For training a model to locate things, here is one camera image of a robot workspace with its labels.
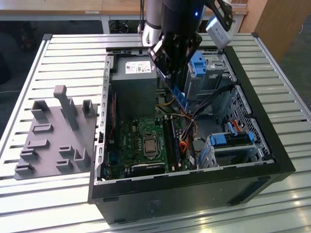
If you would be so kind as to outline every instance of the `wire bundle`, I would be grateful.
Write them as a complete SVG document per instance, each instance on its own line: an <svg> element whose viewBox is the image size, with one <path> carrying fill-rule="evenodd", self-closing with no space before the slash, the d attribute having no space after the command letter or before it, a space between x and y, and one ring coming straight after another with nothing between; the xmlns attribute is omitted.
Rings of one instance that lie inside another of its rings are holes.
<svg viewBox="0 0 311 233"><path fill-rule="evenodd" d="M215 91L213 94L211 94L206 100L200 103L199 107L194 111L192 114L192 117L190 118L189 124L186 126L184 131L181 134L181 141L185 141L188 135L189 130L191 129L192 124L194 123L194 120L206 109L208 106L210 106L214 100L217 98L217 96L225 91L230 91L234 87L233 84L223 86L219 88L217 91Z"/></svg>
<svg viewBox="0 0 311 233"><path fill-rule="evenodd" d="M237 120L232 120L232 121L231 121L231 124L234 125L234 127L236 128L236 130L237 130L238 133L239 133L239 132L242 132L242 130L240 129L240 127L239 127L239 125L238 125Z"/></svg>

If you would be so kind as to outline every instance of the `yellow wire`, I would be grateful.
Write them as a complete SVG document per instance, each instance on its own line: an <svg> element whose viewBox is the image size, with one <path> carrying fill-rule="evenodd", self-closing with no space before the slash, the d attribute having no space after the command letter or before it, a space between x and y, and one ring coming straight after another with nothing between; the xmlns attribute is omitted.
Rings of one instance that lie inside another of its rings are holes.
<svg viewBox="0 0 311 233"><path fill-rule="evenodd" d="M156 104L156 106L160 106L160 107L162 107L162 106L168 106L168 105L170 105L171 103L173 103L174 100L175 100L175 96L173 96L173 99L172 99L170 102L168 102L168 103Z"/></svg>

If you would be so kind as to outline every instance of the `sticker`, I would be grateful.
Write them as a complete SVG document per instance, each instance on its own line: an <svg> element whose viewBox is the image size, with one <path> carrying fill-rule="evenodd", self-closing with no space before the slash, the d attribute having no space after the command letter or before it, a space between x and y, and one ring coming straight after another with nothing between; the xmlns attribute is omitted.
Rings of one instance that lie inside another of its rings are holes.
<svg viewBox="0 0 311 233"><path fill-rule="evenodd" d="M150 61L127 62L125 64L126 74L151 73Z"/></svg>
<svg viewBox="0 0 311 233"><path fill-rule="evenodd" d="M86 11L86 14L99 14L99 11Z"/></svg>
<svg viewBox="0 0 311 233"><path fill-rule="evenodd" d="M194 158L192 156L190 156L189 161L192 163L192 165L194 165Z"/></svg>

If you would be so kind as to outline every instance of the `ram slot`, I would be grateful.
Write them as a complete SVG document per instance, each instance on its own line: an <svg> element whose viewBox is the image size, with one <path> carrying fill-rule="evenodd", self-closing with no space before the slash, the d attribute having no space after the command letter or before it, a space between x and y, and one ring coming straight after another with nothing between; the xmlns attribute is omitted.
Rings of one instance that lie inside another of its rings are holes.
<svg viewBox="0 0 311 233"><path fill-rule="evenodd" d="M170 171L176 171L178 167L178 162L176 159L176 149L175 149L175 133L173 124L170 118L167 116L163 117L163 131L164 131L164 138L165 138L165 147L166 147L166 154L168 160L168 166Z"/></svg>

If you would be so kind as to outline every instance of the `floor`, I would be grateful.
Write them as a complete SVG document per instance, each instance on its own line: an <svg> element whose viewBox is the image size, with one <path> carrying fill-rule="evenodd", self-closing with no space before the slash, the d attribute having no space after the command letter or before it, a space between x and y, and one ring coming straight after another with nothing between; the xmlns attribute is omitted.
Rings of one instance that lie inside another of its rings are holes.
<svg viewBox="0 0 311 233"><path fill-rule="evenodd" d="M100 21L54 21L32 22L36 30L34 35L40 43L46 33L52 34L99 34L103 33ZM0 51L11 72L12 78L0 85L0 137L9 120L19 92L24 84L36 51L22 52L10 35L0 33ZM306 105L311 108L311 16L304 23L304 28L293 42L283 60L281 68L300 94Z"/></svg>

